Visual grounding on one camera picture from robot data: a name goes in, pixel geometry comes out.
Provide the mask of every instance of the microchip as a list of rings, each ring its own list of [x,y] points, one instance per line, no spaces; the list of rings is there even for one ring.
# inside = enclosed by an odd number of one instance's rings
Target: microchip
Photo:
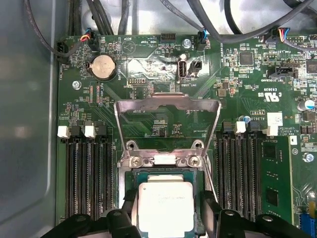
[[[219,88],[218,89],[218,97],[224,98],[226,96],[227,96],[227,90],[225,90],[224,88]]]
[[[96,129],[96,134],[97,135],[107,135],[107,126],[106,125],[98,126]]]
[[[159,129],[159,137],[165,137],[165,129],[164,128]]]
[[[77,120],[76,123],[77,123],[77,125],[84,125],[84,121],[83,120]]]
[[[317,73],[317,60],[308,60],[306,62],[307,73]]]
[[[266,201],[274,206],[278,206],[278,191],[271,188],[266,188],[265,191]]]
[[[253,53],[241,52],[240,53],[240,65],[253,65]]]
[[[315,121],[316,113],[315,112],[305,112],[303,113],[303,120],[304,121]]]
[[[276,145],[272,143],[264,143],[263,157],[271,160],[276,160]]]
[[[80,136],[80,134],[81,134],[81,127],[78,126],[78,125],[72,126],[72,127],[70,128],[70,134],[71,134],[72,136]]]
[[[307,133],[307,126],[306,126],[306,125],[301,125],[300,130],[301,130],[301,134],[302,134],[302,135],[308,134],[308,133]]]
[[[224,87],[224,89],[228,89],[229,88],[229,83],[223,83],[223,87]]]

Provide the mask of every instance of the green circuit board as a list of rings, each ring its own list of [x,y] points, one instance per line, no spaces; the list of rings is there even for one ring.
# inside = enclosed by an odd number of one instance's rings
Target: green circuit board
[[[185,39],[192,42],[189,49],[182,45]],[[83,130],[93,124],[99,128],[100,138],[93,142],[97,147],[85,138],[58,143],[57,223],[78,212],[93,213],[97,218],[118,206],[116,164],[122,145],[114,102],[144,99],[156,92],[182,92],[194,99],[221,101],[209,152],[220,204],[250,220],[259,213],[271,213],[299,226],[299,215],[314,202],[317,184],[317,161],[303,160],[307,153],[317,155],[316,108],[308,111],[313,114],[298,109],[300,101],[317,102],[314,55],[280,42],[263,43],[261,37],[233,45],[209,38],[205,50],[197,51],[196,39],[196,35],[176,35],[175,41],[163,43],[159,35],[101,36],[99,53],[85,43],[69,64],[60,64],[58,125]],[[316,43],[309,36],[289,36],[288,40],[303,46]],[[63,42],[72,46],[77,41],[78,37],[68,37]],[[110,55],[117,65],[117,74],[109,82],[97,80],[87,71],[87,62],[102,54]],[[182,54],[187,69],[194,61],[202,63],[197,75],[177,76]],[[79,90],[73,89],[73,81],[80,81]],[[241,116],[249,116],[251,123],[245,134],[236,135],[234,126]],[[190,148],[195,139],[204,140],[212,118],[205,112],[179,112],[166,106],[155,112],[126,113],[123,130],[140,148],[171,151]],[[278,136],[263,134],[262,130],[273,125],[278,126]],[[97,154],[105,155],[106,161],[99,156],[92,165],[90,157]],[[80,156],[87,160],[86,168],[85,162],[67,166],[70,157],[76,160]],[[94,166],[97,175],[84,171]],[[72,169],[77,172],[67,179]],[[80,199],[86,200],[85,206]]]

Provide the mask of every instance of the sticker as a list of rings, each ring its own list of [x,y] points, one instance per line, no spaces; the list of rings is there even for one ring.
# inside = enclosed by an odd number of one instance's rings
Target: sticker
[[[267,113],[267,126],[283,126],[283,113]]]

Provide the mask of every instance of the metal screw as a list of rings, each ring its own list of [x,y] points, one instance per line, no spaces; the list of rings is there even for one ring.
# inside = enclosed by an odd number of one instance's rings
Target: metal screw
[[[312,162],[314,160],[314,156],[310,153],[305,153],[304,154],[304,157],[303,157],[303,160],[306,162],[306,163],[309,163],[309,162]]]
[[[273,221],[273,218],[269,217],[269,216],[263,216],[262,218],[263,218],[263,220],[265,220],[267,222],[272,222]]]
[[[80,81],[74,81],[72,83],[73,89],[79,90],[81,88],[81,82]]]
[[[225,214],[228,216],[234,216],[234,212],[233,211],[225,211]]]
[[[131,161],[131,165],[132,167],[134,168],[138,168],[142,165],[142,160],[140,157],[136,156],[136,157],[133,157],[132,161]]]
[[[185,49],[189,49],[189,48],[191,48],[191,46],[192,46],[192,41],[191,40],[189,40],[189,39],[183,40],[183,47]]]
[[[200,160],[198,159],[197,156],[193,156],[192,158],[189,159],[189,165],[192,167],[197,167],[200,164]]]
[[[84,220],[86,220],[86,217],[84,216],[80,216],[76,219],[77,222],[83,222]]]

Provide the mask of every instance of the cable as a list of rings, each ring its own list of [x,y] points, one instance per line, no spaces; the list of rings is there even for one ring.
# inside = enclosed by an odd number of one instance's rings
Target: cable
[[[218,42],[221,43],[226,43],[226,44],[233,44],[233,43],[238,43],[238,42],[243,42],[245,40],[248,40],[250,38],[263,35],[266,32],[268,32],[270,29],[276,28],[280,25],[283,25],[284,23],[288,22],[290,19],[292,19],[294,16],[296,16],[299,12],[301,12],[303,9],[305,9],[309,4],[311,4],[314,0],[304,0],[303,3],[301,3],[297,8],[294,10],[291,10],[289,13],[281,17],[280,19],[272,22],[271,24],[260,28],[256,31],[249,32],[246,34],[241,34],[241,35],[226,35],[226,36],[221,36],[213,24],[210,22],[202,4],[200,3],[199,0],[187,0],[190,8],[193,10],[194,14],[197,16],[199,21],[203,24],[203,26],[209,31],[211,36],[217,40]]]
[[[228,22],[228,25],[231,29],[231,31],[233,32],[233,34],[235,35],[239,35],[242,34],[242,32],[240,31],[240,29],[238,28],[238,26],[236,25],[233,16],[232,16],[232,12],[231,12],[231,0],[224,0],[224,15],[226,16],[226,20]]]
[[[30,24],[31,24],[35,34],[39,37],[40,42],[45,46],[45,48],[47,48],[53,54],[55,54],[56,56],[59,56],[59,57],[67,58],[67,57],[70,57],[72,54],[74,54],[82,46],[83,43],[81,41],[79,41],[73,46],[73,48],[71,48],[65,54],[55,50],[53,47],[51,47],[46,42],[45,38],[43,37],[43,35],[41,34],[41,32],[39,30],[39,27],[37,26],[35,19],[34,19],[34,16],[33,16],[33,13],[32,13],[30,0],[24,0],[24,6],[25,6],[26,13],[28,15],[28,19],[30,21]]]
[[[113,35],[113,30],[111,28],[111,24],[108,20],[108,17],[107,17],[107,14],[106,14],[106,11],[105,11],[103,5],[101,4],[100,0],[94,0],[94,3],[95,3],[95,7],[96,7],[97,12],[100,15],[100,18],[104,23],[105,30],[106,30],[107,34]]]
[[[286,5],[288,5],[292,9],[298,7],[298,5],[302,3],[301,1],[298,1],[298,0],[283,0],[283,1],[285,2]],[[317,24],[317,11],[313,7],[308,6],[307,8],[302,10],[301,13],[310,17]]]
[[[120,19],[120,23],[118,27],[118,35],[125,35],[127,31],[129,8],[130,8],[129,0],[122,0],[121,19]]]
[[[168,0],[160,0],[160,2],[171,12],[173,12],[176,16],[182,18],[184,21],[186,21],[189,25],[192,27],[195,27],[199,31],[203,31],[203,27],[199,26],[195,21],[190,19],[188,16],[186,16],[184,13],[182,13],[180,10],[178,10],[173,4],[171,4]]]
[[[92,0],[86,0],[86,1],[88,3],[89,9],[90,9],[90,11],[91,11],[91,13],[93,15],[93,18],[94,18],[94,21],[95,21],[95,23],[97,25],[99,33],[101,35],[107,35],[105,26],[104,26],[104,24],[103,24],[103,22],[102,22],[102,20],[101,20],[101,18],[99,16],[99,13],[98,13],[98,11],[96,9],[96,6],[95,6],[94,2]]]
[[[298,49],[300,51],[317,51],[316,47],[302,47],[302,46],[295,45],[295,44],[289,42],[288,40],[285,40],[283,43],[290,46],[290,47]]]
[[[286,37],[287,37],[289,30],[290,30],[290,28],[279,28],[278,29],[279,37],[280,37],[280,40],[282,43],[284,43],[290,47],[293,47],[295,49],[298,49],[300,51],[317,51],[316,47],[302,47],[302,46],[295,45],[295,44],[291,43],[290,41],[288,41],[286,39]]]
[[[74,31],[75,36],[80,36],[81,32],[81,5],[80,0],[72,0],[74,1]]]
[[[68,35],[74,35],[74,0],[69,0],[68,4]]]

